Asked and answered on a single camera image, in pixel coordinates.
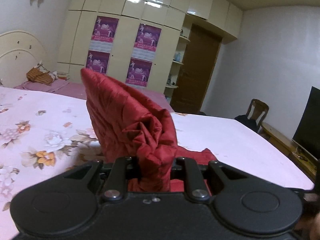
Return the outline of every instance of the brown door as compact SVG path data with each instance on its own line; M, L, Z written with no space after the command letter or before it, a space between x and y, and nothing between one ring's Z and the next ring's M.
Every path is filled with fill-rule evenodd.
M178 113L197 114L207 91L221 37L193 25L170 105Z

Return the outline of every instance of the bed headboard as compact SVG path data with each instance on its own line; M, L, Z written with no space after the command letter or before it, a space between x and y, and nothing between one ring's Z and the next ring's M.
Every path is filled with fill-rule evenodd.
M48 65L47 54L41 43L25 31L0 34L0 79L4 87L16 87L26 79L26 73L40 61Z

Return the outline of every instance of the tv stand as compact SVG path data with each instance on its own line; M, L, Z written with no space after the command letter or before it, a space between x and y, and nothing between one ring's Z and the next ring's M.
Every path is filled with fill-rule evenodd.
M262 132L259 134L287 156L309 179L315 182L317 159L271 125L263 122L261 127Z

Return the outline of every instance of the television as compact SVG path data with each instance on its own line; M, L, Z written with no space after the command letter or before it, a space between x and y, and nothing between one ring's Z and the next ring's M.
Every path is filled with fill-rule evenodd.
M320 90L312 87L293 140L316 159L320 159Z

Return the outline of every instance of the poster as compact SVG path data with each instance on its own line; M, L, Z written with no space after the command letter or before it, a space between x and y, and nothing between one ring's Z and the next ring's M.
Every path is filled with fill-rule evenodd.
M106 74L119 19L98 16L94 24L86 68Z
M134 47L155 52L160 34L160 28L141 23L137 33L136 41L134 43Z
M156 55L161 29L140 24L129 64L126 84L146 87Z
M109 53L89 50L86 68L95 72L106 74L108 70Z
M146 87L150 75L152 62L131 58L127 73L126 84Z
M113 43L119 19L98 16L91 40Z

